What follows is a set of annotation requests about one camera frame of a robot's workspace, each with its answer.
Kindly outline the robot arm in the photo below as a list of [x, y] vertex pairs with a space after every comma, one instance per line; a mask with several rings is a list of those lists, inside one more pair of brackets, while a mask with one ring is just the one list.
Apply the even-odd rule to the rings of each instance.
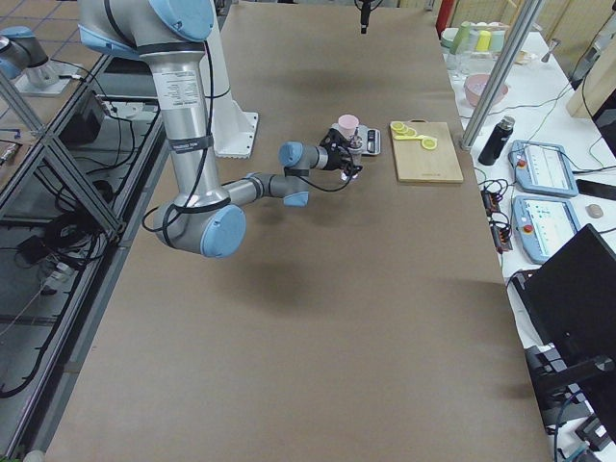
[[345, 181], [361, 171], [360, 152], [340, 131], [330, 129], [320, 145], [284, 143], [282, 174], [251, 173], [221, 184], [215, 154], [215, 88], [201, 70], [216, 76], [211, 40], [218, 30], [210, 1], [82, 1], [79, 30], [86, 47], [146, 63], [176, 175], [178, 194], [155, 209], [150, 232], [169, 247], [210, 258], [233, 254], [244, 240], [243, 205], [262, 197], [289, 207], [308, 203], [313, 169], [340, 170]]

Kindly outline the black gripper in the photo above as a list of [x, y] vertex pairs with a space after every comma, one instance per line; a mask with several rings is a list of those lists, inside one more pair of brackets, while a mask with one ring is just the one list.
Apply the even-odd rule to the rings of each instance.
[[349, 139], [337, 129], [329, 128], [320, 142], [320, 154], [325, 154], [326, 157], [324, 161], [320, 160], [320, 169], [341, 169], [341, 180], [343, 182], [355, 180], [362, 171], [362, 165], [351, 161], [343, 162], [344, 154], [347, 154], [349, 148]]

